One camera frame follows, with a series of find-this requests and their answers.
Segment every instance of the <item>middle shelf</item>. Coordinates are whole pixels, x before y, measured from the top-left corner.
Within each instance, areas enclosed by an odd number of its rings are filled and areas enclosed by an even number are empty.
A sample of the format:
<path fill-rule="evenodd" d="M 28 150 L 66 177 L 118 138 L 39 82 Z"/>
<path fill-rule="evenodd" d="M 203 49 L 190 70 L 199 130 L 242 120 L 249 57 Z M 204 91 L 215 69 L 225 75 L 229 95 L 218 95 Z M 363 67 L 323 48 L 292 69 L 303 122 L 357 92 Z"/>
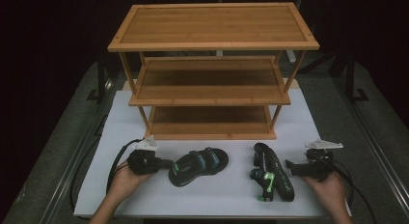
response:
<path fill-rule="evenodd" d="M 275 60 L 275 56 L 147 57 L 129 105 L 289 105 Z"/>

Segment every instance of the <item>white table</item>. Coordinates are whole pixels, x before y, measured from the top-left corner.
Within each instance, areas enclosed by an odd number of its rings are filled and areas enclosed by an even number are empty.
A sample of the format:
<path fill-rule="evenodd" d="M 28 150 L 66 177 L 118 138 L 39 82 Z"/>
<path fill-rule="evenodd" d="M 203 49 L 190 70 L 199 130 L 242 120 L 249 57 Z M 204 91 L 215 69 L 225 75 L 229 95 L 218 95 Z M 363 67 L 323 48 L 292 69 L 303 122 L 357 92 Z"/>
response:
<path fill-rule="evenodd" d="M 306 163 L 306 143 L 319 138 L 314 120 L 300 89 L 289 90 L 290 106 L 282 109 L 275 125 L 277 140 L 159 141 L 156 156 L 178 160 L 191 150 L 220 148 L 229 155 L 225 170 L 215 176 L 199 177 L 184 187 L 173 186 L 168 171 L 161 170 L 144 182 L 117 209 L 116 216 L 177 218 L 298 218 L 319 217 L 327 213 L 311 189 L 299 178 L 287 174 L 295 190 L 293 202 L 283 202 L 277 191 L 273 202 L 261 202 L 261 187 L 250 179 L 254 169 L 254 145 L 272 148 L 285 167 L 285 160 Z M 129 91 L 117 91 L 113 106 L 97 147 L 95 157 L 82 184 L 74 215 L 91 216 L 105 195 L 106 181 L 112 162 L 121 147 L 140 139 L 145 126 L 137 107 L 127 105 Z M 132 150 L 128 149 L 122 162 Z"/>

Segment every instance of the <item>bamboo shelf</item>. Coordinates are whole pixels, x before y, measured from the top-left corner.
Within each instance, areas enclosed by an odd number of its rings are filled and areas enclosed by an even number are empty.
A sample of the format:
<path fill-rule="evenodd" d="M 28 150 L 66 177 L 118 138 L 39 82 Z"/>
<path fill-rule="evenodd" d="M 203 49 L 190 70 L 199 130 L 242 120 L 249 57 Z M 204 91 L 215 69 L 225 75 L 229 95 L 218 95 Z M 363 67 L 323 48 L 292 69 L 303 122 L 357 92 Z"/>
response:
<path fill-rule="evenodd" d="M 108 50 L 156 139 L 275 139 L 274 124 L 306 50 L 318 49 L 292 3 L 132 6 Z M 145 51 L 300 50 L 285 83 L 277 56 L 145 57 Z M 134 82 L 126 52 L 140 52 Z M 273 117 L 268 105 L 277 105 Z M 143 106 L 151 106 L 147 118 Z"/>

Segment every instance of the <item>human hand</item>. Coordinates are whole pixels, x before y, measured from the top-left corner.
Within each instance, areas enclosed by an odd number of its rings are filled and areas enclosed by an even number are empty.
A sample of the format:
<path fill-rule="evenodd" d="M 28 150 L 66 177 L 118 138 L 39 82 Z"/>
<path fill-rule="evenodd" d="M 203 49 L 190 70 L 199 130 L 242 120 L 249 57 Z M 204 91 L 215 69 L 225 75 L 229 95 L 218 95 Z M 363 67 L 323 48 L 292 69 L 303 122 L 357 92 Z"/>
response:
<path fill-rule="evenodd" d="M 128 198 L 142 182 L 152 177 L 153 174 L 136 175 L 128 167 L 127 162 L 121 163 L 116 170 L 111 187 L 108 190 L 107 196 L 114 201 L 122 202 Z"/>
<path fill-rule="evenodd" d="M 90 224 L 108 224 L 111 222 L 114 212 L 120 203 L 129 197 L 135 189 L 146 181 L 153 174 L 136 175 L 128 167 L 127 162 L 123 162 L 117 167 L 114 179 L 108 194 L 99 205 L 98 209 L 90 219 Z"/>
<path fill-rule="evenodd" d="M 323 182 L 317 182 L 312 178 L 303 178 L 303 180 L 313 189 L 334 223 L 352 223 L 346 209 L 343 183 L 337 172 L 329 174 Z"/>

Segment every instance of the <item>gray floor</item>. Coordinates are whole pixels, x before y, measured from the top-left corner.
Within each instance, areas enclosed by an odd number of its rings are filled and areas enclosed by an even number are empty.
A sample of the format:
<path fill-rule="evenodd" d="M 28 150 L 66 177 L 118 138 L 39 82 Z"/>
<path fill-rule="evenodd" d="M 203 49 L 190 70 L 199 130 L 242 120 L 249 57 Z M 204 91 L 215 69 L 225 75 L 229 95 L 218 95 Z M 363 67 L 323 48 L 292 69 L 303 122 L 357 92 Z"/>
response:
<path fill-rule="evenodd" d="M 303 66 L 319 56 L 309 52 Z M 290 65 L 285 56 L 282 63 L 282 71 L 286 74 Z M 344 144 L 342 150 L 334 151 L 335 158 L 350 171 L 356 186 L 373 208 L 378 223 L 409 223 L 408 207 L 404 204 L 408 201 L 405 185 L 409 183 L 408 128 L 373 85 L 364 68 L 356 65 L 355 86 L 364 90 L 369 101 L 352 105 L 344 95 L 343 76 L 333 78 L 326 73 L 329 64 L 296 77 L 321 138 Z M 103 129 L 113 95 L 124 81 L 122 74 L 118 79 L 110 79 L 105 100 L 97 104 L 87 99 L 90 91 L 97 88 L 96 65 L 90 68 L 31 172 L 22 190 L 23 196 L 14 203 L 4 223 L 87 222 L 72 216 L 71 182 L 74 180 L 72 198 L 75 203 L 93 158 L 93 143 Z M 372 223 L 368 208 L 357 193 L 351 210 L 354 223 Z M 143 219 L 126 218 L 113 221 L 142 222 Z M 279 220 L 278 223 L 330 222 L 314 219 Z"/>

